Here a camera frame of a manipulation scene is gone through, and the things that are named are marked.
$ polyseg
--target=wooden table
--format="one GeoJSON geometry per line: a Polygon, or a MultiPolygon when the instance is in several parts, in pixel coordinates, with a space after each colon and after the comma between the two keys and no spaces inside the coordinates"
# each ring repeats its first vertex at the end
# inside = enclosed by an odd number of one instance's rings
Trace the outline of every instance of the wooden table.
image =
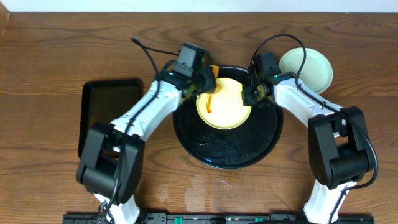
{"type": "MultiPolygon", "coordinates": [[[[331,62],[322,93],[365,114],[380,162],[374,185],[349,193],[341,212],[398,222],[398,17],[396,14],[15,13],[0,47],[0,222],[60,223],[94,212],[98,201],[76,182],[81,88],[90,80],[154,77],[142,43],[176,52],[183,41],[207,48],[219,64],[247,66],[263,39],[300,38],[331,62]]],[[[297,47],[269,42],[278,59],[297,47]]],[[[169,55],[153,54],[159,66],[169,55]]],[[[269,213],[298,210],[314,177],[307,130],[285,111],[275,149],[239,170],[214,169],[180,145],[169,116],[146,144],[141,208],[169,212],[269,213]]]]}

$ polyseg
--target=yellow plate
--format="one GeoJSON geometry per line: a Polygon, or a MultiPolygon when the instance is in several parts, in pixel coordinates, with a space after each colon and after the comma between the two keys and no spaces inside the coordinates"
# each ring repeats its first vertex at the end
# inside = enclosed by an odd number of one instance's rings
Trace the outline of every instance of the yellow plate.
{"type": "Polygon", "coordinates": [[[217,78],[221,87],[215,94],[203,93],[197,99],[197,110],[204,122],[218,129],[232,129],[243,124],[251,107],[243,106],[242,84],[231,78],[217,78]]]}

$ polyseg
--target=black round tray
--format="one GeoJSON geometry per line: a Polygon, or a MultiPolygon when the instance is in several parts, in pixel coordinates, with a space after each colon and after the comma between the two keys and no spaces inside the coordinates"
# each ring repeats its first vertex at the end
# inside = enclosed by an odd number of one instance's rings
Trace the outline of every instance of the black round tray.
{"type": "MultiPolygon", "coordinates": [[[[242,84],[251,80],[245,68],[220,67],[218,78],[232,78],[242,84]]],[[[283,127],[282,108],[270,101],[252,107],[240,126],[221,130],[207,125],[196,109],[196,99],[185,100],[173,114],[174,130],[181,145],[199,161],[222,169],[255,164],[276,145],[283,127]]]]}

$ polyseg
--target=green connector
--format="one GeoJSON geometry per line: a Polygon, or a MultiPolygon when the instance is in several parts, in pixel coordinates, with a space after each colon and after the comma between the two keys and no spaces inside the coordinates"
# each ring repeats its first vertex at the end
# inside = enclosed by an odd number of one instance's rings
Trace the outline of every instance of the green connector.
{"type": "Polygon", "coordinates": [[[175,217],[174,224],[182,224],[182,217],[175,217]]]}

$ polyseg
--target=white wall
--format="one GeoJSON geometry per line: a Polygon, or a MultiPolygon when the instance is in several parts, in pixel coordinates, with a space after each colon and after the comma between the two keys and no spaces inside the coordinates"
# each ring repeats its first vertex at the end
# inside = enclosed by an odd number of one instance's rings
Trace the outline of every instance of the white wall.
{"type": "Polygon", "coordinates": [[[398,12],[398,0],[0,0],[10,12],[398,12]]]}

